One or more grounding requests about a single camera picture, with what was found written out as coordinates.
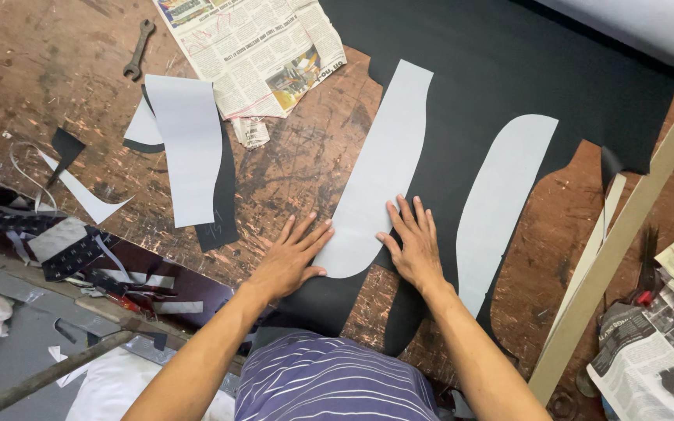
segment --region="hand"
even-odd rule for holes
[[[291,232],[295,225],[295,216],[291,215],[259,267],[251,278],[244,282],[254,287],[252,289],[262,294],[267,302],[292,294],[308,278],[326,275],[323,267],[305,266],[321,251],[335,232],[335,229],[330,227],[332,220],[327,219],[301,240],[314,219],[316,213],[312,212]]]
[[[399,274],[413,284],[420,294],[425,295],[429,288],[447,284],[438,257],[436,224],[431,210],[423,210],[420,197],[415,196],[413,200],[417,221],[402,195],[397,195],[397,202],[402,209],[402,217],[397,213],[392,201],[387,201],[387,210],[394,229],[402,238],[402,249],[386,232],[379,232],[376,238],[387,246]]]

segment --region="finger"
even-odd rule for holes
[[[293,224],[295,224],[295,215],[290,215],[290,217],[287,218],[286,226],[282,227],[280,236],[277,237],[275,244],[283,244],[286,242],[287,236],[290,235],[290,230],[293,229]]]
[[[433,220],[433,214],[430,209],[426,209],[426,218],[428,220],[428,232],[431,233],[433,241],[436,240],[436,223]]]
[[[407,234],[410,233],[410,229],[407,228],[407,225],[404,224],[404,221],[397,212],[397,208],[394,207],[394,204],[392,204],[391,200],[387,200],[387,211],[388,217],[389,219],[392,220],[392,225],[394,226],[394,229],[397,231],[397,234],[399,234],[399,236],[402,238],[403,241],[406,240]]]
[[[316,243],[316,240],[319,239],[324,233],[326,232],[327,229],[332,226],[332,220],[327,219],[324,221],[323,224],[317,226],[315,230],[311,232],[306,238],[303,239],[300,243],[298,243],[298,246],[300,247],[301,250],[308,249],[313,243]]]
[[[395,260],[400,255],[402,255],[402,249],[399,248],[397,240],[394,239],[391,235],[386,232],[380,232],[376,234],[376,238],[379,239],[385,246],[388,248],[388,252],[392,254],[392,260]]]
[[[316,240],[308,249],[305,250],[306,256],[308,256],[309,260],[312,259],[316,254],[321,252],[321,249],[324,248],[324,245],[327,243],[327,241],[332,238],[332,235],[335,234],[335,229],[334,227],[331,227],[326,230],[326,232],[319,237],[318,240]]]
[[[415,205],[415,215],[418,218],[418,226],[420,231],[428,232],[428,221],[426,218],[426,210],[423,209],[423,204],[420,201],[420,196],[413,197],[413,205]]]
[[[397,203],[399,204],[400,210],[402,210],[402,219],[404,220],[404,224],[407,225],[407,228],[412,232],[419,230],[418,224],[415,222],[415,216],[413,216],[413,212],[410,210],[410,205],[407,203],[407,200],[404,200],[404,196],[397,195]]]
[[[314,219],[316,219],[316,212],[312,212],[311,214],[306,216],[305,220],[295,227],[295,229],[293,230],[293,234],[290,235],[290,238],[287,239],[286,243],[287,244],[297,243],[303,236],[305,230],[309,229],[309,226],[314,222]]]
[[[325,276],[326,269],[321,266],[309,266],[303,270],[303,275],[300,277],[300,282],[303,283],[314,276]]]

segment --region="striped shirt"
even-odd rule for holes
[[[435,412],[431,385],[416,368],[351,340],[298,332],[248,357],[235,419],[436,421]]]

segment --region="wooden table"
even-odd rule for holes
[[[382,89],[368,78],[369,57],[346,47],[347,65],[306,94],[287,119],[266,120],[271,142],[252,152],[234,143],[241,240],[201,253],[193,227],[174,228],[165,155],[121,146],[140,98],[139,83],[124,78],[121,70],[136,44],[138,22],[145,18],[157,30],[147,43],[143,72],[195,77],[147,0],[121,5],[106,0],[0,0],[0,184],[34,196],[37,188],[14,169],[9,148],[14,142],[32,142],[56,157],[50,139],[63,127],[87,145],[69,170],[90,191],[111,203],[136,195],[99,228],[236,287],[256,268],[290,214],[317,211],[325,219],[333,213]],[[668,123],[672,119],[674,104]],[[235,139],[230,125],[225,128]],[[18,158],[31,177],[43,182],[49,176],[50,170],[32,152],[23,150]],[[538,183],[514,235],[492,320],[501,343],[519,356],[525,377],[600,212],[599,174],[599,150],[584,142],[571,165]],[[56,184],[53,193],[61,210],[91,222],[63,185]],[[661,248],[674,240],[674,193],[660,198],[658,207],[671,215],[660,218],[660,228],[669,227]],[[609,291],[608,302],[630,291],[638,267],[632,251],[615,277],[618,284]],[[372,267],[342,336],[381,350],[397,284],[397,275]],[[598,401],[579,395],[573,384],[576,371],[595,349],[594,330],[587,330],[561,382],[580,407],[578,418],[598,414]],[[430,320],[400,359],[441,383],[457,383]]]

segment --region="wrench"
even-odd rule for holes
[[[124,76],[128,76],[131,73],[132,81],[139,79],[139,77],[142,75],[142,71],[139,70],[139,60],[142,58],[142,53],[145,52],[145,43],[147,43],[147,37],[154,31],[155,24],[150,22],[148,19],[145,19],[139,23],[139,39],[137,40],[137,46],[134,49],[132,61],[124,66]]]

